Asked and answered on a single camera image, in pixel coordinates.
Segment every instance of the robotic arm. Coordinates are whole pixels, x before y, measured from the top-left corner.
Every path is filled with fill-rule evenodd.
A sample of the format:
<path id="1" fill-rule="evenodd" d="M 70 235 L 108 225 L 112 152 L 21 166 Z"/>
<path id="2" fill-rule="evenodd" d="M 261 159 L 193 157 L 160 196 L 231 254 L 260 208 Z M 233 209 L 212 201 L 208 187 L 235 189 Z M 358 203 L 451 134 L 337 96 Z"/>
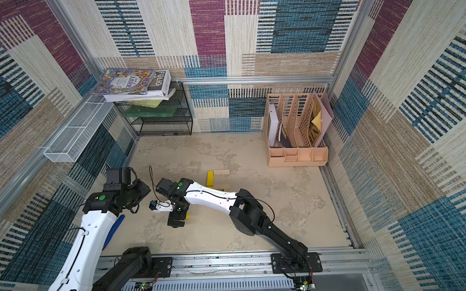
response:
<path id="1" fill-rule="evenodd" d="M 103 191 L 93 193 L 86 200 L 83 208 L 81 229 L 76 236 L 68 257 L 57 278 L 49 287 L 50 291 L 83 291 L 93 289 L 92 280 L 96 270 L 103 244 L 111 227 L 123 209 L 136 213 L 139 202 L 151 191 L 149 187 L 136 179 L 131 182 L 132 168 L 107 169 L 107 182 Z M 112 280 L 113 287 L 121 288 L 132 275 L 144 269 L 151 261 L 142 260 L 132 269 L 121 269 L 122 276 L 115 276 L 118 282 Z"/>
<path id="2" fill-rule="evenodd" d="M 131 182 L 131 171 L 134 173 L 132 168 L 107 169 L 103 191 L 91 194 L 86 200 L 81 230 L 49 291 L 119 290 L 133 275 L 157 275 L 153 274 L 155 263 L 149 249 L 137 247 L 128 249 L 120 262 L 92 284 L 103 244 L 118 215 L 123 209 L 137 213 L 139 202 L 150 192 L 136 173 L 135 180 Z M 311 266 L 306 259 L 308 248 L 276 227 L 262 205 L 248 191 L 218 191 L 184 178 L 178 183 L 163 178 L 157 184 L 156 191 L 168 201 L 151 201 L 150 209 L 155 213 L 169 212 L 169 226 L 176 228 L 185 225 L 190 204 L 208 206 L 229 215 L 240 232 L 249 236 L 259 235 L 280 251 L 282 257 L 275 258 L 279 263 L 272 266 L 274 273 L 284 273 L 289 277 L 286 273 L 310 272 Z M 306 285 L 307 280 L 313 288 L 311 278 L 309 273 L 305 279 L 293 279 L 297 285 Z"/>
<path id="3" fill-rule="evenodd" d="M 157 184 L 155 191 L 167 197 L 169 201 L 152 201 L 150 208 L 156 213 L 170 212 L 169 226 L 174 228 L 184 226 L 183 220 L 186 219 L 190 204 L 211 207 L 229 215 L 240 232 L 249 236 L 258 235 L 277 248 L 287 259 L 283 264 L 289 267 L 288 270 L 309 271 L 310 266 L 306 260 L 307 246 L 290 238 L 276 227 L 264 212 L 262 205 L 247 190 L 240 189 L 238 193 L 223 192 L 185 178 L 179 183 L 163 178 Z"/>

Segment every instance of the stack of books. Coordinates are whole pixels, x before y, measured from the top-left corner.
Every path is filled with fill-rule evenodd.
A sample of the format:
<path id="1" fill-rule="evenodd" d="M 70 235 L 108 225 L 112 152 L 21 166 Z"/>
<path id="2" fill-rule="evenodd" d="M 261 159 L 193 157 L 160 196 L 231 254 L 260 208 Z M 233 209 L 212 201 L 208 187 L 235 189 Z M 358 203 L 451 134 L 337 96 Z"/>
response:
<path id="1" fill-rule="evenodd" d="M 103 95 L 106 102 L 155 108 L 175 93 L 168 92 L 170 80 L 168 70 L 110 68 L 91 93 Z"/>

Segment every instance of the yellow wooden block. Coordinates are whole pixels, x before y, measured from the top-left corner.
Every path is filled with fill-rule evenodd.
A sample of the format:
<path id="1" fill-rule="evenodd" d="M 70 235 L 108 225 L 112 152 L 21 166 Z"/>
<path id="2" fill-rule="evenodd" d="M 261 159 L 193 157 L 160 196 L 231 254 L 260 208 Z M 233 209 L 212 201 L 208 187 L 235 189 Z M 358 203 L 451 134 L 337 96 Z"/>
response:
<path id="1" fill-rule="evenodd" d="M 207 187 L 212 188 L 213 186 L 213 171 L 207 172 Z"/>

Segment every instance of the stack of wooden blocks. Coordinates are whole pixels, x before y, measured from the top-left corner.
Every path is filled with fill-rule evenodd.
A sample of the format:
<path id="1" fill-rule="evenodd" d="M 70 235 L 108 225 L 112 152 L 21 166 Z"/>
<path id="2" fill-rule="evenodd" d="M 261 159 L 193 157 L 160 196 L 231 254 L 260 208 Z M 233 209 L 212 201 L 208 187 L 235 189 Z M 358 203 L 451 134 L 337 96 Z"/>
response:
<path id="1" fill-rule="evenodd" d="M 229 192 L 230 184 L 226 183 L 228 175 L 230 175 L 230 170 L 228 169 L 208 171 L 206 187 Z"/>

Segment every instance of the black cable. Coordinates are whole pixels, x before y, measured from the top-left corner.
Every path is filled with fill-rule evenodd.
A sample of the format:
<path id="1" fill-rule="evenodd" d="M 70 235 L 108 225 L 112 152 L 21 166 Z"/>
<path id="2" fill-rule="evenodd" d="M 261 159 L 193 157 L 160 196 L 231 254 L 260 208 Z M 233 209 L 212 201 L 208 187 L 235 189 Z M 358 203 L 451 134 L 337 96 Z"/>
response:
<path id="1" fill-rule="evenodd" d="M 122 208 L 123 209 L 128 209 L 132 214 L 136 214 L 138 211 L 139 211 L 139 201 L 136 201 L 137 203 L 137 208 L 136 208 L 136 211 L 134 211 L 132 208 L 128 208 L 126 206 L 123 206 Z"/>
<path id="2" fill-rule="evenodd" d="M 137 183 L 137 174 L 136 174 L 136 172 L 134 171 L 133 168 L 130 168 L 130 170 L 131 170 L 131 172 L 133 172 L 135 178 L 134 178 L 134 183 L 131 186 L 129 186 L 128 189 L 134 188 L 136 186 L 136 183 Z"/>
<path id="3" fill-rule="evenodd" d="M 312 283 L 315 284 L 315 282 L 314 282 L 315 280 L 313 280 L 313 275 L 311 276 L 311 273 L 312 273 L 311 264 L 309 264 L 309 262 L 307 261 L 307 259 L 306 259 L 300 252 L 298 252 L 298 250 L 295 249 L 294 246 L 290 245 L 290 247 L 292 247 L 293 250 L 294 250 L 295 252 L 297 252 L 297 253 L 302 257 L 302 259 L 308 264 L 308 273 L 309 273 L 309 277 L 310 277 Z"/>
<path id="4" fill-rule="evenodd" d="M 212 194 L 212 193 L 207 192 L 207 191 L 204 191 L 204 190 L 190 190 L 190 191 L 186 191 L 186 193 L 188 193 L 188 192 L 205 192 L 205 193 L 210 194 L 210 195 L 212 195 L 212 196 L 215 196 L 215 197 L 217 197 L 217 198 L 226 199 L 226 200 L 236 200 L 236 199 L 253 199 L 253 200 L 257 200 L 257 201 L 260 201 L 260 202 L 265 203 L 265 204 L 270 208 L 270 210 L 272 211 L 272 214 L 274 215 L 274 218 L 272 219 L 272 221 L 271 221 L 270 223 L 274 222 L 274 220 L 275 220 L 275 211 L 274 211 L 274 209 L 272 208 L 272 206 L 270 206 L 270 205 L 269 205 L 267 202 L 265 202 L 264 200 L 260 200 L 260 199 L 258 199 L 258 198 L 254 198 L 254 197 L 227 198 L 227 197 L 217 196 L 217 195 L 215 195 L 215 194 Z"/>
<path id="5" fill-rule="evenodd" d="M 71 270 L 73 269 L 73 266 L 75 265 L 76 263 L 76 260 L 78 259 L 78 255 L 79 255 L 79 252 L 81 251 L 81 248 L 82 248 L 82 245 L 84 243 L 84 239 L 86 238 L 85 235 L 82 236 L 82 241 L 81 241 L 81 245 L 79 246 L 79 249 L 78 249 L 78 252 L 76 253 L 76 256 L 75 256 L 75 259 L 73 260 L 73 263 L 71 264 L 71 267 L 70 269 L 68 270 L 68 273 L 66 274 L 66 277 L 65 279 L 68 279 L 68 276 L 69 274 L 71 273 Z M 57 291 L 59 291 L 61 288 L 63 287 L 63 283 L 60 285 L 60 287 L 58 287 Z"/>
<path id="6" fill-rule="evenodd" d="M 74 227 L 74 228 L 70 228 L 69 230 L 64 230 L 64 231 L 62 231 L 62 232 L 55 233 L 54 235 L 49 236 L 49 237 L 46 237 L 46 238 L 44 238 L 44 239 L 39 239 L 39 240 L 36 239 L 35 241 L 36 241 L 37 243 L 38 243 L 38 242 L 43 242 L 44 240 L 47 240 L 47 239 L 49 239 L 49 238 L 53 238 L 53 237 L 55 237 L 55 236 L 57 236 L 57 235 L 59 235 L 59 234 L 62 234 L 62 233 L 64 233 L 64 232 L 68 232 L 68 231 L 70 231 L 70 230 L 83 230 L 83 231 L 86 231 L 86 230 L 85 230 L 84 228 L 82 228 L 82 227 Z"/>
<path id="7" fill-rule="evenodd" d="M 158 197 L 157 197 L 157 192 L 154 190 L 154 176 L 153 176 L 153 173 L 152 173 L 152 166 L 149 166 L 149 175 L 151 176 L 151 182 L 152 182 L 152 191 L 154 192 L 154 195 L 155 195 L 155 198 L 157 198 L 157 201 L 160 201 L 162 202 L 162 200 L 160 200 Z M 170 205 L 168 206 L 165 206 L 165 205 L 162 205 L 160 203 L 157 202 L 158 205 L 160 206 L 163 206 L 163 207 L 170 207 Z"/>
<path id="8" fill-rule="evenodd" d="M 60 216 L 60 215 L 62 215 L 62 214 L 65 214 L 65 213 L 67 213 L 67 212 L 70 212 L 71 210 L 75 210 L 76 208 L 79 208 L 79 207 L 81 207 L 81 206 L 83 206 L 83 205 L 85 205 L 85 203 L 80 204 L 80 205 L 78 205 L 78 206 L 75 206 L 75 207 L 73 207 L 73 208 L 71 208 L 71 209 L 68 209 L 67 211 L 64 211 L 64 212 L 62 212 L 62 213 L 59 213 L 59 214 L 57 214 L 57 215 L 55 215 L 55 216 L 52 216 L 51 218 L 47 219 L 47 220 L 44 221 L 44 222 L 47 222 L 47 221 L 49 221 L 49 220 L 51 220 L 51 219 L 53 219 L 53 218 L 55 218 L 55 217 L 57 217 L 57 216 Z"/>

